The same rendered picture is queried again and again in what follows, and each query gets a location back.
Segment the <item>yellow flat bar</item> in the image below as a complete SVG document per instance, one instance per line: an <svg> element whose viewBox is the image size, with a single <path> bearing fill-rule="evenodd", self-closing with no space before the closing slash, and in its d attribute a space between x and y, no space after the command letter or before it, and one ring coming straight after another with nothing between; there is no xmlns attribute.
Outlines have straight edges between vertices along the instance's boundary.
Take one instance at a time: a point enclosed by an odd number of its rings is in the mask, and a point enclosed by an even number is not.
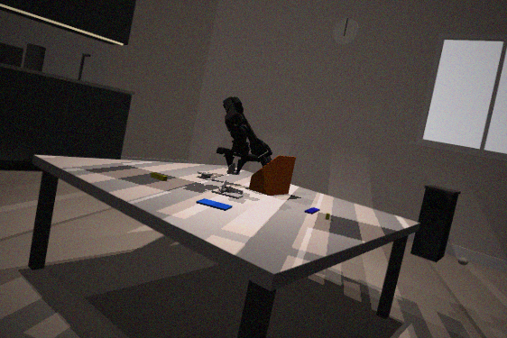
<svg viewBox="0 0 507 338"><path fill-rule="evenodd" d="M161 181L167 181L167 177L166 176L163 176L161 174L154 173L154 172L151 172L150 177L151 178L156 178L156 179L161 180Z"/></svg>

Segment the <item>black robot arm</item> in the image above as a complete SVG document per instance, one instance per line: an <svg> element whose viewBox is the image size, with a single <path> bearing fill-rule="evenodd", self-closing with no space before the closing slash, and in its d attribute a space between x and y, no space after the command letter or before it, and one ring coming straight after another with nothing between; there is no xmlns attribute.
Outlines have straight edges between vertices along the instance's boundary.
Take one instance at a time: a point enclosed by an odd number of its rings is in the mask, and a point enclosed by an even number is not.
<svg viewBox="0 0 507 338"><path fill-rule="evenodd" d="M253 155L257 155L258 162L261 162L263 167L272 161L270 155L272 155L272 150L262 140L258 139L244 116L244 108L242 107L242 102L240 99L236 97L229 97L223 101L223 106L226 109L225 123L227 130L230 132L232 138L236 140L245 140L248 138L250 141L250 145L245 145L244 151L245 154L249 153L251 149L251 153ZM249 148L250 147L250 148ZM268 150L268 152L267 152ZM267 152L267 153L265 153ZM264 154L265 153L265 154Z"/></svg>

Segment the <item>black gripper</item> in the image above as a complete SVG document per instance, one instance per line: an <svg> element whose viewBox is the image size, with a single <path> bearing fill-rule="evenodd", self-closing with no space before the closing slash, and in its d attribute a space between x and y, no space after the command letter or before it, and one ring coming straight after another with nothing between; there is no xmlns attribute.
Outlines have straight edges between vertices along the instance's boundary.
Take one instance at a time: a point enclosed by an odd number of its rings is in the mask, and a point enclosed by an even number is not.
<svg viewBox="0 0 507 338"><path fill-rule="evenodd" d="M224 157L226 158L226 162L227 162L228 167L233 163L233 160L235 158L235 157L233 157L233 155L237 156L237 157L241 157L241 159L238 160L236 174L239 173L239 171L241 170L241 168L243 167L243 165L247 161L258 161L257 155L245 154L244 148L245 148L245 145L247 145L247 142L245 140L234 139L232 141L232 143L233 143L232 150L229 150L227 148L218 147L217 153L219 153L219 154L224 153L225 154ZM236 152L236 153L234 153L234 152Z"/></svg>

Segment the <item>blue block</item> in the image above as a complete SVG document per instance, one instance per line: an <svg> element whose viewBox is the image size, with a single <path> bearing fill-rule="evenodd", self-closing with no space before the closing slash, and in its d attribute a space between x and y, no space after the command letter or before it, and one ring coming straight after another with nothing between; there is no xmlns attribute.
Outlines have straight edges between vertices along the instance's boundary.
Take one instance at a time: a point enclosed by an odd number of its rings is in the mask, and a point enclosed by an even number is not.
<svg viewBox="0 0 507 338"><path fill-rule="evenodd" d="M197 204L201 204L201 205L204 205L204 206L210 206L210 207L214 207L214 208L217 208L217 209L221 209L221 210L228 210L230 208L232 208L233 206L230 206L230 205L226 205L226 204L223 204L223 203L219 203L219 202L216 202L216 201L212 201L212 200L208 200L208 199L201 199L199 201L196 201Z"/></svg>

